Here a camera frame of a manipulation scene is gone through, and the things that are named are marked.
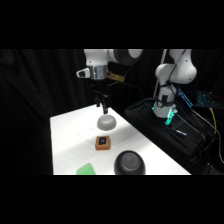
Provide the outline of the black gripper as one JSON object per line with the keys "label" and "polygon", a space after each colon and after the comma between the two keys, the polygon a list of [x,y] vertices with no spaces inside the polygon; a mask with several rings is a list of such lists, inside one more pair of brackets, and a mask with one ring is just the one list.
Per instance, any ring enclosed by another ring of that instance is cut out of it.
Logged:
{"label": "black gripper", "polygon": [[108,83],[106,79],[103,80],[92,80],[91,86],[93,90],[93,98],[96,102],[96,106],[100,107],[102,104],[103,114],[108,113],[106,106],[106,100],[108,99]]}

